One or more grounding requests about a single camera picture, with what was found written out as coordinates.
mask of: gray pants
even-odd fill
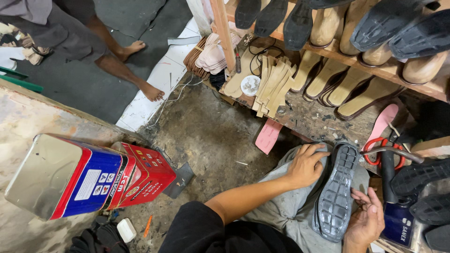
[[[286,174],[294,159],[295,153],[300,147],[298,146],[288,151],[278,162],[278,166],[264,176],[260,182],[276,179]],[[332,150],[332,147],[327,145],[327,147],[318,149],[317,151]],[[321,159],[324,171],[328,167],[329,160],[329,157]],[[328,180],[328,178],[325,178],[327,173],[324,173],[324,171],[322,171],[320,178],[312,185],[285,192],[252,210],[240,220],[259,222],[275,228],[297,242],[304,253],[342,252],[341,243],[327,241],[311,228],[314,202],[318,197],[320,187],[324,185],[322,182],[325,183],[325,180]],[[358,166],[351,186],[357,190],[367,192],[368,185],[369,174],[363,167]]]

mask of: wooden workbench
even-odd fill
[[[273,38],[260,38],[254,41],[252,46],[265,48],[273,44],[273,41]],[[283,49],[284,43],[277,40],[275,46]],[[238,48],[240,53],[243,53],[245,47],[239,46]],[[292,64],[298,65],[300,62],[300,53],[288,50],[285,52]],[[227,82],[233,77],[234,74],[235,71],[231,73],[230,77],[222,86],[220,93],[225,94],[224,89]],[[249,97],[245,94],[242,94],[239,98],[232,99],[249,107],[250,109],[255,101],[254,96]],[[409,114],[402,102],[398,98],[394,98],[375,104],[351,121],[342,121],[336,118],[334,113],[336,108],[322,106],[317,101],[307,102],[302,98],[302,93],[288,92],[285,99],[292,105],[292,108],[287,105],[280,106],[275,117],[273,117],[276,122],[279,122],[285,127],[288,127],[313,141],[324,141],[329,144],[334,144],[337,141],[345,140],[357,146],[358,149],[362,149],[363,145],[370,136],[370,133],[372,132],[377,116],[388,104],[396,103],[399,106],[398,116],[393,122],[394,126],[399,125],[400,122],[405,122],[406,117]],[[383,136],[388,137],[390,133],[391,129],[388,127],[383,132]],[[369,165],[366,162],[362,162],[360,164],[366,169],[376,174],[380,174],[375,166]]]

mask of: gray mat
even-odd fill
[[[178,37],[192,14],[185,0],[168,0],[141,39],[147,47],[130,56],[126,65],[138,77],[147,80],[158,61],[166,54],[168,37]],[[136,39],[113,31],[122,46]],[[17,61],[17,71],[29,75],[28,82],[44,87],[42,95],[64,105],[115,124],[138,88],[100,70],[95,64],[66,60],[53,54],[38,65]]]
[[[94,0],[103,23],[135,39],[144,33],[166,0]]]

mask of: dirty floor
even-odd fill
[[[190,73],[180,83],[186,79],[190,79]],[[170,99],[176,99],[180,90],[178,87]],[[269,155],[264,154],[254,143],[265,121],[237,103],[231,106],[215,91],[199,84],[185,87],[180,100],[166,106],[154,127],[141,128],[139,133],[151,142],[151,147],[163,149],[177,168],[189,162],[195,176],[176,199],[160,194],[150,203],[119,212],[117,221],[127,217],[137,231],[136,238],[128,243],[130,251],[157,252],[181,205],[192,200],[206,202],[222,191],[257,182],[289,149],[301,144],[284,127],[275,147]],[[144,238],[152,214],[150,230]]]

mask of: wall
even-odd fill
[[[89,227],[94,213],[41,221],[4,199],[4,193],[39,133],[110,146],[144,141],[135,133],[0,79],[0,253],[63,252]]]

